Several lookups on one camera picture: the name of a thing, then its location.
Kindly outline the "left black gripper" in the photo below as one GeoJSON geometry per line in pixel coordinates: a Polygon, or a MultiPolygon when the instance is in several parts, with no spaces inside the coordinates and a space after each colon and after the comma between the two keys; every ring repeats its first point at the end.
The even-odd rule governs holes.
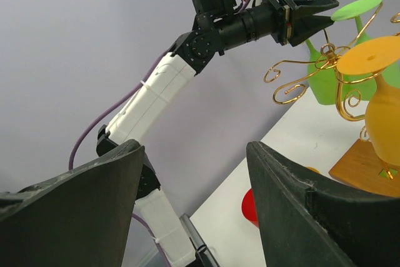
{"type": "Polygon", "coordinates": [[[295,47],[334,24],[329,16],[306,16],[296,20],[291,37],[289,8],[296,14],[317,14],[339,6],[338,0],[261,0],[261,3],[236,13],[229,21],[218,22],[224,50],[236,48],[265,36],[276,43],[295,47]]]}

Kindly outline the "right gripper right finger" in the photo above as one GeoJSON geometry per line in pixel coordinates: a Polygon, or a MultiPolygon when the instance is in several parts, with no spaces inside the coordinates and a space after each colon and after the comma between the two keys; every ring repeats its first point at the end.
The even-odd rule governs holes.
{"type": "Polygon", "coordinates": [[[268,266],[398,266],[399,199],[352,188],[260,141],[247,168],[268,266]]]}

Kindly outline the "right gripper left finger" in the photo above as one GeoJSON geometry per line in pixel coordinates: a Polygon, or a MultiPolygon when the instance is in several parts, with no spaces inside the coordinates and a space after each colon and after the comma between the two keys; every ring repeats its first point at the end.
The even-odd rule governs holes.
{"type": "Polygon", "coordinates": [[[2,266],[121,266],[144,161],[130,140],[17,193],[1,193],[2,266]]]}

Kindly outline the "orange wine glass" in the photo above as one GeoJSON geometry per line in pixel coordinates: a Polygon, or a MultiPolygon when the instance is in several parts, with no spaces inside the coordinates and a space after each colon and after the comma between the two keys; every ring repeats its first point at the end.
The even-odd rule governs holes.
{"type": "Polygon", "coordinates": [[[347,51],[336,65],[336,108],[348,121],[365,120],[369,140],[385,164],[399,166],[399,88],[389,85],[382,71],[399,60],[399,37],[383,36],[358,44],[347,51]],[[364,115],[351,116],[341,102],[342,75],[373,74],[376,92],[364,115]]]}
{"type": "Polygon", "coordinates": [[[312,168],[312,167],[306,167],[307,169],[317,173],[317,174],[321,174],[321,172],[319,170],[317,170],[316,168],[312,168]]]}

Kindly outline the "red wine glass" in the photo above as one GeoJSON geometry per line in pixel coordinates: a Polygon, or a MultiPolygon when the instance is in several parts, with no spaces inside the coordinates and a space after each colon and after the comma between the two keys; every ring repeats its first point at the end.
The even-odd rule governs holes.
{"type": "Polygon", "coordinates": [[[244,195],[241,203],[242,215],[255,227],[259,227],[256,205],[252,189],[249,189],[244,195]]]}

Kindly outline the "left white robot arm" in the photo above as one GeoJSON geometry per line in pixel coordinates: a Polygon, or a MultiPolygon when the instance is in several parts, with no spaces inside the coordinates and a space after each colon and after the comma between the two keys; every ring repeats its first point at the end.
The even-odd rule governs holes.
{"type": "MultiPolygon", "coordinates": [[[[140,141],[155,120],[215,54],[271,36],[297,46],[333,22],[324,11],[337,0],[260,0],[251,8],[236,0],[192,0],[194,25],[159,59],[124,106],[101,127],[96,151],[103,155],[129,139],[140,141]]],[[[144,160],[135,200],[135,218],[146,224],[170,266],[216,266],[217,261],[187,216],[178,216],[155,170],[144,160]]]]}

